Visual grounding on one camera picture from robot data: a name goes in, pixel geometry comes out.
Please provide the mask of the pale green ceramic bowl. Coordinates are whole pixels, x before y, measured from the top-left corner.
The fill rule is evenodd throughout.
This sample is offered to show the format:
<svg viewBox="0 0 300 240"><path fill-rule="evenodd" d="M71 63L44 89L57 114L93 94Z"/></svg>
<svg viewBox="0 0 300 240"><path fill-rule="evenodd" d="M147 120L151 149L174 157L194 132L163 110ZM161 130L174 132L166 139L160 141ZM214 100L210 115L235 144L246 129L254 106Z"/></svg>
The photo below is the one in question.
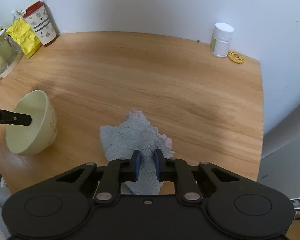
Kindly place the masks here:
<svg viewBox="0 0 300 240"><path fill-rule="evenodd" d="M14 112L30 115L32 121L29 126L7 126L6 145L12 153L34 155L52 145L57 135L57 118L44 91L34 90L26 94Z"/></svg>

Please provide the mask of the grey pink microfibre cloth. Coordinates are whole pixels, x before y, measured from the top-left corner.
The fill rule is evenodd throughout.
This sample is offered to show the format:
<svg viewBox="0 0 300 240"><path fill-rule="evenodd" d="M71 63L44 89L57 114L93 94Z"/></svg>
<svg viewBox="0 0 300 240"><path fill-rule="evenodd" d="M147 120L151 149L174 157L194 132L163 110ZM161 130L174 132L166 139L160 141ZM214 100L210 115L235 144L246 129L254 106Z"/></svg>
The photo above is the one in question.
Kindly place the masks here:
<svg viewBox="0 0 300 240"><path fill-rule="evenodd" d="M172 139L160 134L141 111L127 113L126 121L119 126L100 127L100 142L107 161L120 157L129 159L135 150L141 153L138 180L121 184L122 194L159 194L163 182L157 180L154 151L160 149L165 158L172 157Z"/></svg>

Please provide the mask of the yellow crumpled foil bag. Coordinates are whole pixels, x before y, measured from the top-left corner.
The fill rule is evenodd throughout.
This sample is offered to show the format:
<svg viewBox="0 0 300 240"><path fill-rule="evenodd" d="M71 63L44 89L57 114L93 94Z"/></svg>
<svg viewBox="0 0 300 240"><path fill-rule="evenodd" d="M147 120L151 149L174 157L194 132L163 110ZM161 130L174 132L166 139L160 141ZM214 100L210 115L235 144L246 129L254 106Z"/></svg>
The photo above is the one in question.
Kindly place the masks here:
<svg viewBox="0 0 300 240"><path fill-rule="evenodd" d="M28 59L42 46L42 43L30 25L22 18L15 20L13 24L6 29L6 33L19 45Z"/></svg>

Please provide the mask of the clear plastic water bottle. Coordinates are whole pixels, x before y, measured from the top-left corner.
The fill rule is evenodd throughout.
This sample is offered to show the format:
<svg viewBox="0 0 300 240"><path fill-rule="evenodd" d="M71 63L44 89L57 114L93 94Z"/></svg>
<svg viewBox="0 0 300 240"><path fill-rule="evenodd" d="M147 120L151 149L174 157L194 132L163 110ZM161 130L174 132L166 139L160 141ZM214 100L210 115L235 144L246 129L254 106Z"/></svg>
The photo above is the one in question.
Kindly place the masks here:
<svg viewBox="0 0 300 240"><path fill-rule="evenodd" d="M25 14L25 11L24 10L13 9L11 11L11 14L13 16L13 22L15 22L19 18L23 19L23 15Z"/></svg>

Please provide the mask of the white red travel cup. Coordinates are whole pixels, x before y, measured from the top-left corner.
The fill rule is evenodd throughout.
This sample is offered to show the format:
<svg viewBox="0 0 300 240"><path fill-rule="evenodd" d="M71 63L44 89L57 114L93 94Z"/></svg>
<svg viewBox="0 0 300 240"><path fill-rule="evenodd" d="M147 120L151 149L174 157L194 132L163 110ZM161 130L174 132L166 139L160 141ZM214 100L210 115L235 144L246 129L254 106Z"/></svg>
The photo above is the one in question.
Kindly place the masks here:
<svg viewBox="0 0 300 240"><path fill-rule="evenodd" d="M57 38L50 14L42 1L25 9L23 19L30 25L42 45L49 46Z"/></svg>

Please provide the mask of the yellow round token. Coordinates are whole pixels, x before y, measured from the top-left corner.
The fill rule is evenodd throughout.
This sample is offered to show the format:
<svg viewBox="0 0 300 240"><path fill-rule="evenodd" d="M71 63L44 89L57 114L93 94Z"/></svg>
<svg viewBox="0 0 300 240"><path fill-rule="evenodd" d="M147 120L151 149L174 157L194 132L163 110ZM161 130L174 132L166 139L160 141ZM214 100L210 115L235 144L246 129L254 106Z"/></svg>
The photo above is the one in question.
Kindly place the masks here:
<svg viewBox="0 0 300 240"><path fill-rule="evenodd" d="M237 63L237 64L243 64L244 63L244 58L237 51L229 51L228 52L228 58L232 62Z"/></svg>

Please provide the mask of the white pill jar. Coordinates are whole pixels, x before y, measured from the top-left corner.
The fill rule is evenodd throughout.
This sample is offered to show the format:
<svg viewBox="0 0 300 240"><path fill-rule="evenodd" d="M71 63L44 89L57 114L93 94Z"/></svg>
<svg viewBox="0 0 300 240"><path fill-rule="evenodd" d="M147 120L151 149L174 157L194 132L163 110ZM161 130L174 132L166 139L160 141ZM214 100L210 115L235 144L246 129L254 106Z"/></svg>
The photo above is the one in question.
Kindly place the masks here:
<svg viewBox="0 0 300 240"><path fill-rule="evenodd" d="M215 24L211 38L211 53L216 57L227 57L230 48L230 43L234 35L233 26L217 22Z"/></svg>

